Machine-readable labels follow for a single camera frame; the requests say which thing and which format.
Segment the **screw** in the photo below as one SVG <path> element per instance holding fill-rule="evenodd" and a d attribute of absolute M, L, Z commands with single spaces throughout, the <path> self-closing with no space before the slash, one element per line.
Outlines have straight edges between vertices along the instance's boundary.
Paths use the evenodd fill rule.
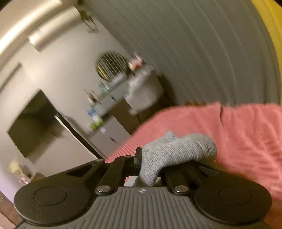
<path fill-rule="evenodd" d="M 174 188 L 174 190 L 178 193 L 187 192 L 188 188 L 185 185 L 178 185 Z"/>
<path fill-rule="evenodd" d="M 108 185 L 101 185 L 97 187 L 97 191 L 101 193 L 109 192 L 111 190 L 111 187 Z"/>

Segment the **ribbed gray panel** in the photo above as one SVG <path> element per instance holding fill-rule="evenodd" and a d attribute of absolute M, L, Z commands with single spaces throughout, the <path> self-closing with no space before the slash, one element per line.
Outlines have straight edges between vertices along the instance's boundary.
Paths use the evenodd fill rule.
<path fill-rule="evenodd" d="M 178 104 L 280 103 L 276 53 L 251 0 L 86 0 L 169 81 Z"/>
<path fill-rule="evenodd" d="M 82 217 L 49 229 L 270 229 L 259 222 L 248 226 L 222 225 L 201 215 L 188 197 L 168 192 L 166 187 L 121 187 L 111 196 L 98 197 Z M 21 224 L 18 229 L 39 229 Z"/>

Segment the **pink object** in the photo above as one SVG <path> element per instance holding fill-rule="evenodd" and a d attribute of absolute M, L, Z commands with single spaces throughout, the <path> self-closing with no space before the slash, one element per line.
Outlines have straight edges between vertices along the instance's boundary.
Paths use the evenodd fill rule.
<path fill-rule="evenodd" d="M 217 146 L 221 170 L 263 185 L 272 196 L 265 222 L 282 228 L 282 107 L 252 104 L 237 108 L 214 103 L 203 107 L 172 107 L 143 124 L 107 162 L 134 155 L 136 147 L 172 130 L 179 137 L 209 135 Z"/>

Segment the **white wall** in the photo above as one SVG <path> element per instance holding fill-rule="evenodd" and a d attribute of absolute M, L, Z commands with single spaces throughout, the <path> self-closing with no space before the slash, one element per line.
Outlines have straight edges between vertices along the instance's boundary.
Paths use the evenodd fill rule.
<path fill-rule="evenodd" d="M 90 121 L 87 114 L 89 103 L 84 91 L 98 92 L 97 82 L 101 80 L 96 71 L 97 58 L 107 51 L 117 51 L 130 58 L 125 49 L 97 22 L 99 32 L 89 33 L 88 27 L 82 22 L 54 39 L 40 52 L 30 43 L 26 43 L 10 60 L 6 68 L 21 63 L 11 81 L 0 93 L 1 106 L 9 112 L 0 113 L 0 190 L 13 201 L 19 183 L 7 171 L 9 162 L 17 157 L 21 164 L 27 165 L 32 172 L 38 171 L 26 160 L 12 140 L 1 130 L 7 130 L 38 89 L 41 89 L 56 109 L 66 116 L 72 117 L 82 128 Z M 5 67 L 0 77 L 8 72 Z M 9 94 L 7 88 L 17 88 L 19 93 Z"/>

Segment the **clothes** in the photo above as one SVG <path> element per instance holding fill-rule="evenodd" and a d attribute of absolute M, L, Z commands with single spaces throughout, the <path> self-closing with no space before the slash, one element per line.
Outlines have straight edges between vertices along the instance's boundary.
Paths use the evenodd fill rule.
<path fill-rule="evenodd" d="M 147 186 L 154 186 L 162 168 L 191 160 L 204 163 L 214 160 L 216 155 L 217 149 L 210 137 L 190 134 L 178 138 L 168 131 L 163 137 L 143 147 L 139 179 Z"/>

